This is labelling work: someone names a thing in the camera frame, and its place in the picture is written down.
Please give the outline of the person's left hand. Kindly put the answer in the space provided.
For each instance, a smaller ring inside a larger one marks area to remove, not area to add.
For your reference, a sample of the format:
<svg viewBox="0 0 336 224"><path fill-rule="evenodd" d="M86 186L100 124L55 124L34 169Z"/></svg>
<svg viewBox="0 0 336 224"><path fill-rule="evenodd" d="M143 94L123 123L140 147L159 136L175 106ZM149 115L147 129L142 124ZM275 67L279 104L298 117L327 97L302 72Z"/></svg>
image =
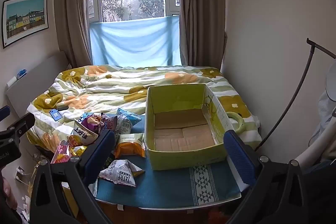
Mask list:
<svg viewBox="0 0 336 224"><path fill-rule="evenodd" d="M3 191L5 193L6 203L8 204L9 208L16 210L18 207L17 200L15 199L9 182L5 178L3 178Z"/></svg>

